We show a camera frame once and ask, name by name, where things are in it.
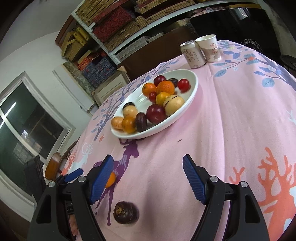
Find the orange fruit bottom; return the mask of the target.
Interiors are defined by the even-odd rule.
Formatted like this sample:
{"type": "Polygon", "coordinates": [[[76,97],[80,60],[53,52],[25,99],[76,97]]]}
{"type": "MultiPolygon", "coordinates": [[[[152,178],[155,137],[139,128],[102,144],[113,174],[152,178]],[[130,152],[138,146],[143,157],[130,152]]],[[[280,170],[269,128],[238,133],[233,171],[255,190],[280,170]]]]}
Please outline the orange fruit bottom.
{"type": "Polygon", "coordinates": [[[111,187],[115,183],[115,181],[116,181],[116,174],[115,172],[111,172],[111,175],[105,185],[105,188],[111,187]]]}

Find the dark brown mangosteen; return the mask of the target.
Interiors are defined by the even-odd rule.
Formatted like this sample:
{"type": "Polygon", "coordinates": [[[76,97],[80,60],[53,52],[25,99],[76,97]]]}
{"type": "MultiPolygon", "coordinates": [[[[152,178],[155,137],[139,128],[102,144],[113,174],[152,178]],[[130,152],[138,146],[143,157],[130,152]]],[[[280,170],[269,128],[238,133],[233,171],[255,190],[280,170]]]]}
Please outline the dark brown mangosteen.
{"type": "Polygon", "coordinates": [[[133,203],[120,201],[115,205],[113,217],[117,223],[129,225],[138,220],[139,212],[133,203]]]}

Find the tan potato-like fruit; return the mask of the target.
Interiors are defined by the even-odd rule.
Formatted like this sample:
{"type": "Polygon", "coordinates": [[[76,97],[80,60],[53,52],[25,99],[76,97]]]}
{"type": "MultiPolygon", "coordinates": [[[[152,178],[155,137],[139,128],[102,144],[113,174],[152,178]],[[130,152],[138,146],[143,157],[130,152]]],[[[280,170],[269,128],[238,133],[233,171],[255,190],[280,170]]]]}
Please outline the tan potato-like fruit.
{"type": "Polygon", "coordinates": [[[123,130],[122,128],[122,121],[124,120],[123,117],[121,116],[115,116],[114,118],[112,118],[111,120],[111,126],[116,129],[116,130],[123,130]]]}

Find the beige fruit small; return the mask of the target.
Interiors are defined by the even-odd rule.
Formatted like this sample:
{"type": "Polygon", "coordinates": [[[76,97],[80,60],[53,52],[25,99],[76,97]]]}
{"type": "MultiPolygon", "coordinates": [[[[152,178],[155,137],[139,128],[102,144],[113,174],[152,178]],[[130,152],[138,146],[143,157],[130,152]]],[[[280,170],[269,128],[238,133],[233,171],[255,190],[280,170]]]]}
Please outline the beige fruit small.
{"type": "Polygon", "coordinates": [[[124,118],[135,118],[137,116],[138,110],[135,106],[133,105],[128,105],[123,109],[123,116],[124,118]]]}

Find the dark purple mangosteen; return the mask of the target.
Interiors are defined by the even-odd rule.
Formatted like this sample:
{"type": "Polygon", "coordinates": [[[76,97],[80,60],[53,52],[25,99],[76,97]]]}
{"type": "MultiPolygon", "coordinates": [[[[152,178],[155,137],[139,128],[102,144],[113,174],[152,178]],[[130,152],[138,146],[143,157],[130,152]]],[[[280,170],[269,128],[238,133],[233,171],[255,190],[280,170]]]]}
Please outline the dark purple mangosteen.
{"type": "Polygon", "coordinates": [[[138,132],[147,130],[147,117],[145,113],[137,113],[135,117],[135,125],[138,132]]]}

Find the beige round fruit large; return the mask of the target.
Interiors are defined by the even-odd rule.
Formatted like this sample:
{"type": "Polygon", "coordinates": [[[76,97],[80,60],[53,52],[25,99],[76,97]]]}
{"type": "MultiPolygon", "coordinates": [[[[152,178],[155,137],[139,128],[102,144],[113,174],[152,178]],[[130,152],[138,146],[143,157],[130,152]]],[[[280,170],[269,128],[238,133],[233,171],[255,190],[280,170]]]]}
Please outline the beige round fruit large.
{"type": "Polygon", "coordinates": [[[174,114],[183,104],[185,103],[184,99],[179,95],[170,95],[166,98],[163,103],[166,115],[171,116],[174,114]]]}

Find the wooden chair top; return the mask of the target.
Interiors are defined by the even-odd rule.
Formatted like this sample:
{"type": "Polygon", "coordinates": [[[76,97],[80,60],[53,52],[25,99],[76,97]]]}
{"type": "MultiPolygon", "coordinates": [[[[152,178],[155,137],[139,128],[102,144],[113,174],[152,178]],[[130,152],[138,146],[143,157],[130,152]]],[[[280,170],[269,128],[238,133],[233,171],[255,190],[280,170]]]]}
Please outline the wooden chair top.
{"type": "Polygon", "coordinates": [[[60,170],[61,163],[62,163],[62,157],[60,153],[58,152],[54,153],[45,169],[45,178],[47,180],[55,180],[56,176],[58,174],[61,174],[62,172],[60,170]]]}

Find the dark framed window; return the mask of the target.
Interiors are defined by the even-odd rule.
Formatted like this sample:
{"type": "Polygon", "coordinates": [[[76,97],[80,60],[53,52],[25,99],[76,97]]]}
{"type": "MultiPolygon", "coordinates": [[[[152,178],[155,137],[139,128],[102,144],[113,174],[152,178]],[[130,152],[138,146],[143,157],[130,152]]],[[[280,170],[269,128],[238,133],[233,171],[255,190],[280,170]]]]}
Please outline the dark framed window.
{"type": "Polygon", "coordinates": [[[1,92],[1,178],[21,199],[32,201],[24,165],[36,156],[47,164],[74,132],[74,125],[21,73],[1,92]]]}

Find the framed picture leaning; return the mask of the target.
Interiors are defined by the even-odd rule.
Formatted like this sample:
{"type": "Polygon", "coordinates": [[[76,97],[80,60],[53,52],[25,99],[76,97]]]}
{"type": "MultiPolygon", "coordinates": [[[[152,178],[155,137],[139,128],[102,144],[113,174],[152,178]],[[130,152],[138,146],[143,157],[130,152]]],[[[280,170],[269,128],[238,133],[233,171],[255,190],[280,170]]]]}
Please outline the framed picture leaning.
{"type": "Polygon", "coordinates": [[[130,78],[125,71],[116,70],[107,80],[105,80],[93,92],[92,96],[98,106],[108,99],[114,92],[130,83],[130,78]]]}

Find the pink printed tablecloth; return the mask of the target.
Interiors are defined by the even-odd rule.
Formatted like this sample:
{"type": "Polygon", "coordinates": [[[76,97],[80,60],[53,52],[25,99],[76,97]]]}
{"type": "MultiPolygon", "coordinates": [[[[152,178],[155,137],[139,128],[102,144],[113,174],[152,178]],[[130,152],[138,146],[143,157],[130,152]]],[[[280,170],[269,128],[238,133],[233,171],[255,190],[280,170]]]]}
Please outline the pink printed tablecloth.
{"type": "Polygon", "coordinates": [[[161,73],[187,69],[184,56],[161,63],[100,106],[81,135],[63,174],[85,173],[114,158],[117,182],[92,209],[107,240],[190,240],[204,206],[195,198],[182,160],[222,181],[246,181],[271,240],[295,216],[295,78],[263,54],[231,41],[218,43],[221,61],[195,69],[197,94],[174,124],[142,140],[120,140],[110,121],[133,90],[161,73]],[[135,223],[113,217],[120,201],[133,203],[135,223]]]}

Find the dark half fruit behind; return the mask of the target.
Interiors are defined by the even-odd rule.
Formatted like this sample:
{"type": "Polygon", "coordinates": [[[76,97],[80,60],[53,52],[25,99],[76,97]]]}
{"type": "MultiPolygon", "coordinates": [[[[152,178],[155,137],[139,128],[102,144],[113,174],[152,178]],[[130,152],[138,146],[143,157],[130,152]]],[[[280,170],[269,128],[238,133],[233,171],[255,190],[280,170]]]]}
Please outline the dark half fruit behind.
{"type": "Polygon", "coordinates": [[[128,106],[135,106],[135,104],[133,103],[133,102],[128,102],[128,103],[126,103],[124,106],[123,106],[123,110],[126,108],[126,107],[128,107],[128,106]]]}

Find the white oval plate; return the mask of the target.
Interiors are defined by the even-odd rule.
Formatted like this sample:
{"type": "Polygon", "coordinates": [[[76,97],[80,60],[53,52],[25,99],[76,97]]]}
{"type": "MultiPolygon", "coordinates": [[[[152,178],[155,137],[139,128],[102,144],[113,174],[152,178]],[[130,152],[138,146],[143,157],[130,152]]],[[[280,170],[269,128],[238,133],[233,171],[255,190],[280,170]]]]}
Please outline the white oval plate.
{"type": "Polygon", "coordinates": [[[191,70],[177,69],[162,74],[156,86],[150,79],[134,90],[116,110],[111,132],[121,139],[152,136],[177,121],[189,108],[199,80],[191,70]]]}

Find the blue patterned boxes stack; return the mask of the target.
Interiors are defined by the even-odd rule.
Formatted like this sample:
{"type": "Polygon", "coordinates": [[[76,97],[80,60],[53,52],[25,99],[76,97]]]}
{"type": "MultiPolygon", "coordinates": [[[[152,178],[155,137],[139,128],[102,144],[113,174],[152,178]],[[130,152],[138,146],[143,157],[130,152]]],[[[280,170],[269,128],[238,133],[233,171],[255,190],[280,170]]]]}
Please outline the blue patterned boxes stack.
{"type": "Polygon", "coordinates": [[[108,57],[91,60],[82,70],[82,75],[94,87],[99,87],[116,71],[116,66],[108,57]]]}

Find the red plum front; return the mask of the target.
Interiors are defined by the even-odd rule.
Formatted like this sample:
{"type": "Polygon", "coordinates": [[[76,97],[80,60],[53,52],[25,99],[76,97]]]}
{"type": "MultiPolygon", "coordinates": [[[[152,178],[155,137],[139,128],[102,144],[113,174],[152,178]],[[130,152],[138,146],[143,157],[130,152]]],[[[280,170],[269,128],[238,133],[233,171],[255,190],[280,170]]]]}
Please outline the red plum front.
{"type": "Polygon", "coordinates": [[[153,123],[158,124],[161,123],[166,118],[165,109],[157,104],[152,104],[148,107],[146,112],[147,119],[153,123]]]}

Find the orange mandarin left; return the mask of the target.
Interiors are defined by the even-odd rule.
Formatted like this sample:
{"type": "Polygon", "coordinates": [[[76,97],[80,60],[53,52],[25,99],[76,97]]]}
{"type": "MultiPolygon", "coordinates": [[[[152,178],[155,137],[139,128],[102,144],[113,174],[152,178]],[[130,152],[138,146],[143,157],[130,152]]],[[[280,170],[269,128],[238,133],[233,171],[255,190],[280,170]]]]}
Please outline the orange mandarin left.
{"type": "Polygon", "coordinates": [[[153,83],[145,83],[142,87],[142,93],[144,96],[149,97],[151,92],[156,92],[156,86],[153,83]]]}

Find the yellow orange small fruit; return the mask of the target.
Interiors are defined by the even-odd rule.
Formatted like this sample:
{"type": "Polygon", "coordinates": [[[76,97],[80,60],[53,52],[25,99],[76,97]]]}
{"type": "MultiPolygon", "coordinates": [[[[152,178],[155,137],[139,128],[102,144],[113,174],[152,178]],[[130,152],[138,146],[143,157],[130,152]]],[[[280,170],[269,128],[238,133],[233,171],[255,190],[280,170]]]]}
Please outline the yellow orange small fruit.
{"type": "Polygon", "coordinates": [[[163,106],[165,100],[166,100],[169,96],[170,96],[170,94],[167,93],[167,92],[163,92],[163,91],[162,91],[162,92],[158,93],[157,96],[156,96],[156,104],[157,104],[157,105],[160,105],[160,106],[163,106]]]}

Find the dark red plum back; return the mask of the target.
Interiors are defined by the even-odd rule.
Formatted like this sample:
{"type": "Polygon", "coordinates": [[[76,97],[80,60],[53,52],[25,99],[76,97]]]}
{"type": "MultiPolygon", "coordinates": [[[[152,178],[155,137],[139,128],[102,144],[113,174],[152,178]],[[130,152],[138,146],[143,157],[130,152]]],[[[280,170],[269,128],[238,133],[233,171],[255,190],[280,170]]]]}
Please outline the dark red plum back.
{"type": "Polygon", "coordinates": [[[158,86],[162,81],[165,81],[165,80],[166,80],[165,76],[159,75],[154,78],[154,85],[158,86]]]}

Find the orange mandarin large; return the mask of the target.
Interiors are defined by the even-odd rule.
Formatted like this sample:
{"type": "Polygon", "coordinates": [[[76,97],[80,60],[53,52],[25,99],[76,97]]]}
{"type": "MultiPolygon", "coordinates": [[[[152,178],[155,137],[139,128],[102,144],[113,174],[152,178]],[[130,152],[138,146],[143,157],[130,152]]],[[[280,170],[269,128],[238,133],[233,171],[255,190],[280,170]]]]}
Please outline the orange mandarin large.
{"type": "Polygon", "coordinates": [[[169,95],[173,95],[175,93],[175,86],[171,81],[164,80],[161,81],[156,87],[156,92],[159,94],[160,92],[166,92],[169,95]]]}

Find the dark brown fruit back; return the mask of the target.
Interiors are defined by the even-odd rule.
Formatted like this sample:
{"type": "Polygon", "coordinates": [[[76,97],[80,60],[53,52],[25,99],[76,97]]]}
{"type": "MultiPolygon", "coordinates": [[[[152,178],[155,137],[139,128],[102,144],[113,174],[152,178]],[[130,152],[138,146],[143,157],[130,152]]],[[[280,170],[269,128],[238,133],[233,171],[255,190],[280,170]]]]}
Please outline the dark brown fruit back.
{"type": "Polygon", "coordinates": [[[174,87],[178,87],[178,80],[176,78],[169,78],[168,81],[170,81],[174,87]]]}

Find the small red cherry tomato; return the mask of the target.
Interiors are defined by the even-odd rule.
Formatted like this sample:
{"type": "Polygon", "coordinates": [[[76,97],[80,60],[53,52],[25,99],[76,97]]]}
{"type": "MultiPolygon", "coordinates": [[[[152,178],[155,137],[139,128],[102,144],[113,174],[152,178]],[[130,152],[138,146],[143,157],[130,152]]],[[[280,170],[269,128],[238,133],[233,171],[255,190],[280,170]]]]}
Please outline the small red cherry tomato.
{"type": "Polygon", "coordinates": [[[189,80],[183,78],[178,81],[178,89],[180,92],[186,92],[190,89],[190,83],[189,80]]]}

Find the metal storage shelf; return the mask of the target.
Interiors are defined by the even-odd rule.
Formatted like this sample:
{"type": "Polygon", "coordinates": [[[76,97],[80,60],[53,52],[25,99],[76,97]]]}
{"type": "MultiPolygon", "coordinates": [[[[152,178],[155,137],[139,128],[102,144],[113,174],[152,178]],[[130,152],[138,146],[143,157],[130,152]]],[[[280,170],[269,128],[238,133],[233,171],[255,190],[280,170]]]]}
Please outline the metal storage shelf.
{"type": "Polygon", "coordinates": [[[148,11],[158,6],[163,6],[166,1],[136,1],[139,9],[139,16],[132,21],[124,23],[122,27],[112,33],[110,37],[102,41],[95,34],[95,27],[104,21],[113,11],[123,7],[127,1],[82,1],[79,6],[71,13],[63,28],[56,37],[56,44],[62,46],[65,32],[70,24],[75,20],[83,30],[99,45],[99,47],[111,58],[114,64],[119,65],[121,61],[115,56],[119,50],[131,43],[141,34],[177,16],[186,14],[190,11],[217,6],[219,4],[239,3],[240,1],[179,1],[173,3],[155,14],[144,16],[148,11]]]}

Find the dark wooden chair back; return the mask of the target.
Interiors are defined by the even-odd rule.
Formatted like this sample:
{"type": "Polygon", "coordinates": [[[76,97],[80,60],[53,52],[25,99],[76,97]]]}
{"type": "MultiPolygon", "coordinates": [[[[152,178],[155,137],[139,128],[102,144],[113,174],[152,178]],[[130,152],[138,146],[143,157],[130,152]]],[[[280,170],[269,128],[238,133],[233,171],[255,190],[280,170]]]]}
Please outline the dark wooden chair back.
{"type": "Polygon", "coordinates": [[[137,50],[123,60],[119,66],[126,69],[130,80],[135,80],[160,63],[180,56],[180,44],[197,37],[198,35],[191,25],[184,25],[137,50]]]}

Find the pink drink can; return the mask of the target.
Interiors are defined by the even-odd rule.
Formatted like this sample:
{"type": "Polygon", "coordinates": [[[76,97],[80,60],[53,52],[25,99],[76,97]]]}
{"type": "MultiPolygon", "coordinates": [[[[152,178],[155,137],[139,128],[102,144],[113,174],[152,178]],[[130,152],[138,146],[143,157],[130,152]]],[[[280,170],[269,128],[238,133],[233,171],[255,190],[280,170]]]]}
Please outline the pink drink can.
{"type": "Polygon", "coordinates": [[[189,40],[180,44],[180,50],[187,60],[190,68],[196,69],[206,64],[206,60],[194,40],[189,40]]]}

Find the white paper cup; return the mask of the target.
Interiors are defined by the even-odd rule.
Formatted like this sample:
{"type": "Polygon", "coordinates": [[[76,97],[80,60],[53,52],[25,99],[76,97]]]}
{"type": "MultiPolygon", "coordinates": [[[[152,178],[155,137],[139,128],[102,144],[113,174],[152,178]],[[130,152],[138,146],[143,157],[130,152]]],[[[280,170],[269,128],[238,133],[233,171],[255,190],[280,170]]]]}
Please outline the white paper cup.
{"type": "Polygon", "coordinates": [[[221,60],[216,35],[205,35],[197,38],[195,41],[208,62],[214,63],[221,60]]]}

